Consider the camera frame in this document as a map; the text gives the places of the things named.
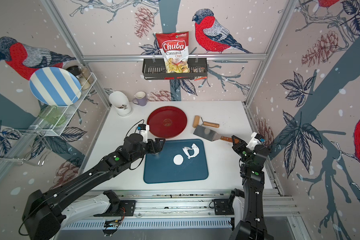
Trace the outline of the metal spatula wooden handle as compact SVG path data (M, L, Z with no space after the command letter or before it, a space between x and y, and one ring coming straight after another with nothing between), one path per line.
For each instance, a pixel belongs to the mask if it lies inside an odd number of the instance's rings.
M222 135L218 134L216 131L213 131L213 130L203 127L203 126L197 126L195 128L193 134L200 138L211 141L211 142L217 141L217 140L222 140L225 142L233 143L232 138L222 136Z

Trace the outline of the wooden rolling pin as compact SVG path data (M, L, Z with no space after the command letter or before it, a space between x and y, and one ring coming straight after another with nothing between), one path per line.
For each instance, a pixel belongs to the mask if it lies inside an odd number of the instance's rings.
M219 128L220 125L217 123L211 123L211 122L206 122L202 119L202 117L196 115L194 117L194 121L192 124L193 128L196 128L197 126L207 126L207 127L213 127L213 128Z

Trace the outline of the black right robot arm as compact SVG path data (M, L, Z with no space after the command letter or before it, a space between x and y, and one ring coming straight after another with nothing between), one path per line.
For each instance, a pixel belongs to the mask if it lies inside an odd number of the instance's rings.
M265 161L271 150L264 145L263 136L253 132L251 140L232 136L233 150L240 156L240 175L243 190L235 190L230 202L235 214L231 240L273 240L268 233L263 209Z

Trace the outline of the teal plastic tray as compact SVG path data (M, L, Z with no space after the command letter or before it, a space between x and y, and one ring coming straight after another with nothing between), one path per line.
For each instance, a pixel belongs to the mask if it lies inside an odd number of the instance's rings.
M193 143L199 147L200 153L197 157L188 159L183 147L191 147ZM180 166L173 162L175 155L182 155L184 158ZM143 179L147 184L201 181L208 176L206 151L204 142L200 139L166 141L158 155L146 155Z

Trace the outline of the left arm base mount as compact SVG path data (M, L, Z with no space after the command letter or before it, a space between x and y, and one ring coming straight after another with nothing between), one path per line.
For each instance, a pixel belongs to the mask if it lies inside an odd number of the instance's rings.
M103 194L108 197L110 206L102 214L94 215L94 217L132 217L135 212L135 200L120 200L117 194L112 191L104 191Z

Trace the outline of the white dough piece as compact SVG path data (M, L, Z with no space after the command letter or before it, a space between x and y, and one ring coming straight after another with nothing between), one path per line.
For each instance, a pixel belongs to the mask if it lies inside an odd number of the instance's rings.
M199 155L199 147L193 143L191 147L183 147L183 152L186 154L188 159L195 158Z

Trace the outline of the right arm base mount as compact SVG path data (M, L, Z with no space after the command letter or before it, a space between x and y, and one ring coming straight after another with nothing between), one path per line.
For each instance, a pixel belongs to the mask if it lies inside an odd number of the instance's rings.
M232 190L228 198L212 200L212 209L217 216L234 215L233 201L236 196L236 189Z

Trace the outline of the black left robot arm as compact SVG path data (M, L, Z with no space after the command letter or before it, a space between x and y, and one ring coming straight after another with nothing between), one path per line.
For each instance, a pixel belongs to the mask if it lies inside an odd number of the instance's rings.
M49 240L70 223L105 213L117 201L113 191L78 204L74 202L94 187L129 169L134 161L147 154L160 153L165 142L163 138L145 141L142 135L131 134L124 138L123 145L73 180L45 193L41 190L31 193L22 216L26 235L31 240Z

